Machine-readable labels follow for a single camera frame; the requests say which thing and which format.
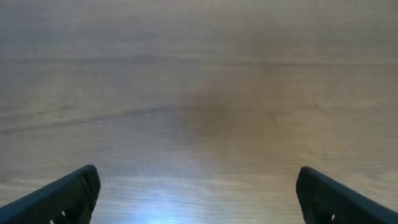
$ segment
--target wooden surface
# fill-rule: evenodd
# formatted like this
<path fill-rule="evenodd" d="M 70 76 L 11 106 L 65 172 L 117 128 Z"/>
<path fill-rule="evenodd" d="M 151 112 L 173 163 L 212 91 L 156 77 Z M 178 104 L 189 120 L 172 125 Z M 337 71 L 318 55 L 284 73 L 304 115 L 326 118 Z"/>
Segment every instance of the wooden surface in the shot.
<path fill-rule="evenodd" d="M 303 223 L 311 165 L 398 210 L 397 12 L 2 0 L 0 205 L 92 163 L 92 223 Z"/>

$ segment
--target black object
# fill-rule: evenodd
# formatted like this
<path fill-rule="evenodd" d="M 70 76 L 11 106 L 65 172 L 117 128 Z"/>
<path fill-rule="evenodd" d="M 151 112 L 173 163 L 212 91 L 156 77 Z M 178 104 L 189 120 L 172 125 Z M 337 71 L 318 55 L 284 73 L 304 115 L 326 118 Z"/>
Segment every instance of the black object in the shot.
<path fill-rule="evenodd" d="M 398 214 L 310 168 L 301 168 L 297 197 L 306 224 L 398 223 Z"/>
<path fill-rule="evenodd" d="M 87 224 L 100 185 L 95 166 L 85 166 L 0 208 L 0 224 Z"/>

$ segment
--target wooden table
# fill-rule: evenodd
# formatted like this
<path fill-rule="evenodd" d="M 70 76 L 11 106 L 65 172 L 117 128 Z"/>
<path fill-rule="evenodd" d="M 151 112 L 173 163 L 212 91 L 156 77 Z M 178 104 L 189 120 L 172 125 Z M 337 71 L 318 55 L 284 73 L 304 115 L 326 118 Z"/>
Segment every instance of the wooden table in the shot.
<path fill-rule="evenodd" d="M 0 1 L 0 204 L 85 164 L 92 223 L 303 223 L 302 165 L 398 210 L 393 0 Z"/>

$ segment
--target wood grain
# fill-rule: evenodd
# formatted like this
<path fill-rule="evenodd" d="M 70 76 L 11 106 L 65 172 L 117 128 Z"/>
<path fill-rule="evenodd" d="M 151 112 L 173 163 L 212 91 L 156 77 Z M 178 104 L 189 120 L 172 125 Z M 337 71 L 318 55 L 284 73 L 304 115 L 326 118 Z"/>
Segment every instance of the wood grain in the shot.
<path fill-rule="evenodd" d="M 92 163 L 92 223 L 303 223 L 310 165 L 398 210 L 397 12 L 2 0 L 0 204 Z"/>

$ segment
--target brown wood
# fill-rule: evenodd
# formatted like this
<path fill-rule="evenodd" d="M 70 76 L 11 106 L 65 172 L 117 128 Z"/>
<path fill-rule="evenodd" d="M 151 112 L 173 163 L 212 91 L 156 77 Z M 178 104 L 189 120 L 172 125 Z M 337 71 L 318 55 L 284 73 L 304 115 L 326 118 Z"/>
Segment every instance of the brown wood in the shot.
<path fill-rule="evenodd" d="M 0 1 L 0 204 L 92 163 L 92 223 L 303 223 L 310 165 L 398 210 L 397 11 Z"/>

